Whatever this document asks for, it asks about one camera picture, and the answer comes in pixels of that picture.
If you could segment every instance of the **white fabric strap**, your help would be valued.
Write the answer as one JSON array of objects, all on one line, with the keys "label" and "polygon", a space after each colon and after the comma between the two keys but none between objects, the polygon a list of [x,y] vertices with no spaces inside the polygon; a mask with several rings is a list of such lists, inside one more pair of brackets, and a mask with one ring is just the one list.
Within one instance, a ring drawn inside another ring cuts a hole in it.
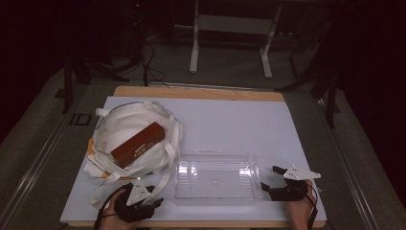
[{"label": "white fabric strap", "polygon": [[98,117],[105,117],[107,114],[110,112],[110,110],[102,109],[102,108],[96,108],[96,116]]},{"label": "white fabric strap", "polygon": [[162,189],[165,188],[165,186],[168,184],[170,180],[170,176],[172,175],[172,169],[173,169],[173,161],[175,159],[175,151],[173,150],[173,147],[171,144],[165,145],[165,150],[167,150],[168,155],[169,155],[169,165],[168,167],[162,172],[162,177],[159,180],[158,184],[155,186],[153,189],[152,193],[149,195],[146,200],[144,200],[143,203],[147,203],[149,200],[152,200],[154,197],[156,197]]},{"label": "white fabric strap", "polygon": [[93,207],[100,209],[104,204],[104,200],[99,198],[99,193],[101,190],[105,189],[103,185],[113,183],[118,179],[120,179],[120,175],[117,173],[112,173],[101,181],[101,184],[90,194],[90,203],[93,205]]}]

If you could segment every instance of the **black cable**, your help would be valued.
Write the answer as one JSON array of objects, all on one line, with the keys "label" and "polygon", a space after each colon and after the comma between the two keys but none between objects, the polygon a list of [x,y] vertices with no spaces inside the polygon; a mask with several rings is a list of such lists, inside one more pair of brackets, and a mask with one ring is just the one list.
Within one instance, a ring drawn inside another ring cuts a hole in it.
[{"label": "black cable", "polygon": [[331,224],[331,222],[329,220],[327,220],[327,224],[332,230],[335,230],[334,226],[332,226],[332,224]]},{"label": "black cable", "polygon": [[319,212],[316,207],[317,199],[316,202],[313,202],[313,200],[308,195],[304,196],[311,203],[311,205],[313,205],[313,210],[311,211],[310,217],[308,218],[307,222],[307,229],[311,230],[313,228],[314,219],[316,219],[317,213]]},{"label": "black cable", "polygon": [[138,63],[135,66],[133,66],[132,68],[126,69],[125,72],[120,72],[120,75],[123,76],[123,75],[128,74],[129,72],[134,71],[135,69],[137,69],[140,66],[140,63],[141,63],[141,61],[138,61]]},{"label": "black cable", "polygon": [[[124,8],[125,8],[125,12],[126,12],[126,26],[131,27],[130,22],[129,22],[129,14],[130,14],[129,11],[130,11],[130,9],[128,8],[128,5],[125,2],[125,0],[123,0],[123,2],[124,2]],[[128,30],[125,30],[125,48],[124,48],[124,51],[123,51],[123,56],[125,56],[125,53],[126,53],[126,51],[128,49],[128,35],[129,35]]]},{"label": "black cable", "polygon": [[104,204],[101,206],[101,208],[99,209],[98,212],[98,217],[96,218],[95,224],[93,225],[95,230],[99,230],[101,227],[101,223],[102,223],[102,218],[103,218],[103,212],[104,212],[104,208],[107,205],[108,201],[110,201],[110,199],[117,194],[119,191],[121,191],[122,189],[125,189],[126,187],[128,187],[130,185],[129,184],[125,184],[122,187],[118,188],[116,191],[114,191],[111,195],[108,196],[108,198],[105,200]]},{"label": "black cable", "polygon": [[109,215],[104,215],[104,216],[102,216],[102,218],[108,218],[108,217],[111,217],[111,216],[116,216],[117,214],[109,214]]},{"label": "black cable", "polygon": [[63,230],[63,229],[65,229],[66,228],[66,226],[68,226],[68,224],[67,223],[64,223],[60,228],[59,228],[59,230]]},{"label": "black cable", "polygon": [[114,72],[121,72],[123,70],[127,70],[131,67],[135,67],[135,66],[139,65],[139,63],[140,63],[140,60],[138,60],[136,57],[134,57],[129,61],[129,63],[123,64],[120,66],[113,66],[113,67],[105,66],[105,67]]},{"label": "black cable", "polygon": [[[152,47],[150,44],[148,44],[147,42],[145,42],[145,45],[146,45],[147,47],[149,47],[149,49],[150,49],[151,52],[152,52],[151,57],[149,58],[148,61],[146,61],[146,59],[145,59],[144,56],[142,57],[142,63],[143,63],[143,66],[144,66],[144,84],[145,84],[145,86],[147,86],[146,81],[147,81],[147,77],[148,77],[148,73],[149,73],[156,81],[159,81],[159,82],[161,82],[164,86],[169,87],[166,83],[164,83],[164,79],[167,77],[167,75],[166,75],[165,73],[163,73],[163,72],[161,72],[161,71],[158,71],[158,70],[155,70],[155,69],[153,69],[152,67],[149,66],[150,63],[151,63],[151,61],[152,61],[152,58],[153,58],[154,55],[155,55],[155,50],[154,50],[153,47]],[[163,77],[162,77],[161,79],[159,79],[159,78],[155,77],[155,75],[153,75],[151,71],[157,72],[157,73],[163,75]]]},{"label": "black cable", "polygon": [[317,201],[319,200],[319,197],[317,196],[316,189],[314,189],[314,187],[309,185],[309,184],[307,184],[307,186],[310,187],[313,190],[314,194],[316,195],[316,204],[317,204]]},{"label": "black cable", "polygon": [[91,58],[89,58],[89,57],[87,57],[85,55],[75,54],[74,58],[77,58],[80,61],[82,61],[83,63],[92,66],[94,69],[97,69],[98,71],[105,74],[107,77],[109,77],[110,79],[112,79],[114,81],[129,81],[128,79],[125,79],[125,78],[122,78],[122,77],[118,76],[113,71],[107,69],[106,67],[104,67],[100,63],[92,60]]}]

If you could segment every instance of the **table leg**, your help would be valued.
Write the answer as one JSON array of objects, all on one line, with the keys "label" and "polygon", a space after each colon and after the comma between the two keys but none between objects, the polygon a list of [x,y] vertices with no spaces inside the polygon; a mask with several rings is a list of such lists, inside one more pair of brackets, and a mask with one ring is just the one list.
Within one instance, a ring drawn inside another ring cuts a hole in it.
[{"label": "table leg", "polygon": [[72,104],[72,68],[71,68],[71,60],[70,57],[67,55],[63,59],[63,97],[64,97],[64,106],[62,113],[67,113],[71,104]]},{"label": "table leg", "polygon": [[327,96],[327,109],[326,109],[326,119],[332,128],[335,128],[333,114],[335,105],[335,94],[337,91],[337,79],[338,73],[332,73],[332,77],[329,80],[328,86],[328,96]]},{"label": "table leg", "polygon": [[272,78],[271,67],[270,67],[269,59],[268,59],[268,51],[269,51],[269,47],[271,46],[272,39],[274,38],[275,31],[277,29],[278,20],[281,16],[281,11],[282,11],[282,6],[278,6],[278,9],[275,13],[275,17],[272,20],[271,25],[269,26],[269,32],[267,35],[266,43],[262,48],[259,49],[260,59],[262,61],[263,73],[264,73],[266,79]]},{"label": "table leg", "polygon": [[189,71],[192,74],[195,74],[197,72],[197,61],[199,58],[198,21],[199,21],[199,0],[194,0],[193,48],[192,48],[191,67],[189,69]]}]

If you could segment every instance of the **white stand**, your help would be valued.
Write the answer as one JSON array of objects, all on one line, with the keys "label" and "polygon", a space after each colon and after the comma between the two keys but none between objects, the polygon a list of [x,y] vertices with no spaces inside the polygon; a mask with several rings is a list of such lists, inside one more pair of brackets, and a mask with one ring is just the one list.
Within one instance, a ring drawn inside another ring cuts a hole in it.
[{"label": "white stand", "polygon": [[194,0],[194,30],[190,72],[192,74],[197,73],[199,30],[247,33],[254,35],[267,35],[266,43],[259,49],[259,52],[264,76],[266,79],[271,79],[272,72],[268,60],[268,51],[275,35],[281,11],[282,6],[278,6],[273,20],[199,14],[199,0]]}]

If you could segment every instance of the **metal frame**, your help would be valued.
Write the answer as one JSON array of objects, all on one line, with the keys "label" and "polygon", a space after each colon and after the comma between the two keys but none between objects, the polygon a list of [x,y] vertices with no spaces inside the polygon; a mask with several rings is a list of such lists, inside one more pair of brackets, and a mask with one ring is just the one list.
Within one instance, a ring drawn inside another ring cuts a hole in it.
[{"label": "metal frame", "polygon": [[214,16],[199,14],[199,0],[194,0],[194,25],[193,25],[193,47],[190,72],[197,73],[197,62],[199,57],[198,34],[203,31],[220,31],[233,33],[247,33],[255,35],[266,35],[267,39],[263,47],[259,49],[263,74],[266,79],[272,78],[271,66],[269,64],[268,52],[277,29],[281,16],[282,6],[278,6],[273,20],[258,18],[240,18],[230,16]]},{"label": "metal frame", "polygon": [[[319,112],[319,115],[323,119],[325,117],[324,113],[326,110],[323,100],[318,100],[318,101],[315,100],[315,103],[316,103],[317,111]],[[341,170],[343,172],[343,176],[346,179],[346,182],[349,186],[349,190],[351,192],[354,203],[358,209],[360,217],[363,220],[366,229],[378,230],[379,226],[372,213],[370,205],[368,204],[368,201],[365,198],[364,192],[363,192],[360,184],[358,183],[358,180],[355,176],[352,166],[350,165],[350,161],[347,158],[347,153],[343,149],[343,146],[340,142],[340,138],[338,137],[335,129],[330,127],[328,121],[327,120],[324,120],[324,121],[325,121],[324,122],[325,129],[327,130],[327,133],[330,136],[330,138],[328,138],[328,139],[331,140],[331,145],[335,149],[340,168],[341,168]]]}]

